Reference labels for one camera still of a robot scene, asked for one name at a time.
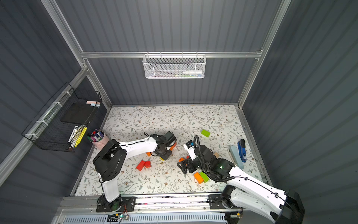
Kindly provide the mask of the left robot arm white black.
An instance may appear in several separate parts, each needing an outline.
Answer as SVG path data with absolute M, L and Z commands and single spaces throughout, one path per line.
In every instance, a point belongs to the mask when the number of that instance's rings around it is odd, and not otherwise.
M 163 160 L 167 160 L 177 138 L 172 132 L 164 135 L 152 134 L 145 138 L 131 142 L 117 142 L 110 140 L 93 160 L 96 172 L 100 175 L 103 196 L 108 203 L 119 199 L 117 176 L 120 174 L 126 160 L 144 153 L 154 153 Z

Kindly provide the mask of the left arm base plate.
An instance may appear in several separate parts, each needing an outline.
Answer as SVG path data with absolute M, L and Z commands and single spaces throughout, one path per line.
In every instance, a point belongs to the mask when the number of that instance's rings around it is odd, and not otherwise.
M 136 199 L 136 197 L 119 197 L 110 203 L 104 196 L 100 196 L 97 200 L 96 212 L 132 212 Z

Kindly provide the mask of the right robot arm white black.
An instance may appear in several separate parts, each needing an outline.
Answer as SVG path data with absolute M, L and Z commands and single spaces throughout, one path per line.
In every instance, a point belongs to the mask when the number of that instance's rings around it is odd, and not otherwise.
M 294 190 L 284 191 L 253 178 L 234 163 L 218 158 L 205 145 L 184 144 L 189 157 L 178 162 L 184 174 L 203 172 L 216 183 L 225 183 L 221 202 L 225 208 L 249 209 L 274 224 L 301 224 L 305 208 Z

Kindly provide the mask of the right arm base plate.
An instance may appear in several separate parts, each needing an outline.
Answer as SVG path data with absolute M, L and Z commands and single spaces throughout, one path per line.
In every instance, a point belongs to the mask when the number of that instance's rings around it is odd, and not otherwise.
M 219 209 L 236 209 L 240 210 L 242 207 L 237 207 L 233 205 L 228 199 L 222 199 L 221 194 L 210 194 L 208 195 L 209 207 L 212 210 L 219 210 Z

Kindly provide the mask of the red long block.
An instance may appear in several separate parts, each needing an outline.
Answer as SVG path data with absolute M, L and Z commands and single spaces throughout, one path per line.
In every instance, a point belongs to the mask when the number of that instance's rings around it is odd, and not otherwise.
M 141 161 L 136 167 L 137 170 L 141 171 L 145 167 L 146 161 Z

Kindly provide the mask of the red small block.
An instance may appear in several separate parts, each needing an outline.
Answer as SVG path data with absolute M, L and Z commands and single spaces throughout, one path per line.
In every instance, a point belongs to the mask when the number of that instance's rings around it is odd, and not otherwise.
M 151 167 L 151 162 L 150 162 L 150 161 L 146 161 L 146 162 L 145 162 L 145 167 L 146 167 L 146 168 L 150 168 L 150 167 Z

